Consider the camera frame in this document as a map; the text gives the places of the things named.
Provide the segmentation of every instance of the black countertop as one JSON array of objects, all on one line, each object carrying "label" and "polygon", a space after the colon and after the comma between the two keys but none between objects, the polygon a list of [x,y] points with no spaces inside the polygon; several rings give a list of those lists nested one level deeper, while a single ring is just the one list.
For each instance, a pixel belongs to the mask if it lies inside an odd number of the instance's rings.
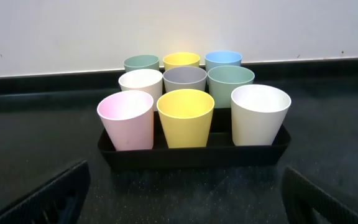
[{"label": "black countertop", "polygon": [[96,106],[117,90],[0,95],[0,201],[77,158],[92,178],[78,223],[286,223],[286,166],[358,198],[358,76],[262,83],[292,98],[292,142],[268,167],[111,172]]}]

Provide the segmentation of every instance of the countertop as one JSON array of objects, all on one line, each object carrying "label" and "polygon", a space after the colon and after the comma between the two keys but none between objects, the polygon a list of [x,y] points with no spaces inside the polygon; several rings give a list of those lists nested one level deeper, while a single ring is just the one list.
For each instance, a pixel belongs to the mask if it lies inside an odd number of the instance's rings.
[{"label": "countertop", "polygon": [[0,95],[0,200],[79,158],[91,186],[78,223],[286,223],[286,166],[358,198],[358,76],[259,83],[292,98],[276,166],[111,172],[96,106],[117,90]]}]

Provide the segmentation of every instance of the tray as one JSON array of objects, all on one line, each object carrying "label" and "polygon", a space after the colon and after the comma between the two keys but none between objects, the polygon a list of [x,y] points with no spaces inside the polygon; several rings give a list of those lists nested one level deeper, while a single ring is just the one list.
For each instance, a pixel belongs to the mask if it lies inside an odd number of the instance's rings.
[{"label": "tray", "polygon": [[185,167],[266,166],[277,163],[291,141],[281,126],[271,146],[235,146],[231,136],[231,109],[215,109],[206,147],[168,149],[158,112],[154,112],[154,147],[116,151],[106,130],[98,148],[112,169],[169,169]]}]

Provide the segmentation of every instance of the pink cup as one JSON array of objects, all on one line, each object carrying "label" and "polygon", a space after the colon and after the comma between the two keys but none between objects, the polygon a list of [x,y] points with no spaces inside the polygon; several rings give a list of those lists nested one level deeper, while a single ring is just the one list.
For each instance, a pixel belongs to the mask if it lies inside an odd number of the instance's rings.
[{"label": "pink cup", "polygon": [[153,102],[146,92],[128,90],[99,103],[98,114],[117,151],[153,148]]}]

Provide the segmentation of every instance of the cup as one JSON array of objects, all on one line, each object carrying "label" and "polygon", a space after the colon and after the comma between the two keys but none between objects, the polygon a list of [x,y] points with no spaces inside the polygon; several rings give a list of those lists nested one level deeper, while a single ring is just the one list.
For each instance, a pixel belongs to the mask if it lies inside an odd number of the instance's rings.
[{"label": "cup", "polygon": [[97,112],[117,151],[153,148],[153,102],[150,94],[129,90],[99,103]]},{"label": "cup", "polygon": [[214,98],[215,108],[230,108],[231,93],[242,85],[252,84],[255,74],[248,68],[224,65],[208,72],[209,94]]},{"label": "cup", "polygon": [[163,74],[165,90],[167,92],[181,89],[205,91],[206,71],[198,67],[177,67]]},{"label": "cup", "polygon": [[182,66],[199,67],[200,56],[193,53],[180,52],[165,56],[163,62],[165,71]]},{"label": "cup", "polygon": [[205,69],[210,71],[214,67],[223,65],[240,66],[242,55],[231,51],[215,51],[205,55]]},{"label": "cup", "polygon": [[157,102],[169,148],[205,147],[214,99],[200,90],[174,90]]},{"label": "cup", "polygon": [[140,90],[152,95],[153,109],[157,111],[157,100],[162,96],[162,73],[153,69],[127,72],[118,79],[122,91]]},{"label": "cup", "polygon": [[125,72],[138,69],[160,70],[160,60],[154,55],[138,55],[124,61]]},{"label": "cup", "polygon": [[271,145],[291,105],[284,91],[267,85],[245,85],[231,95],[233,143]]}]

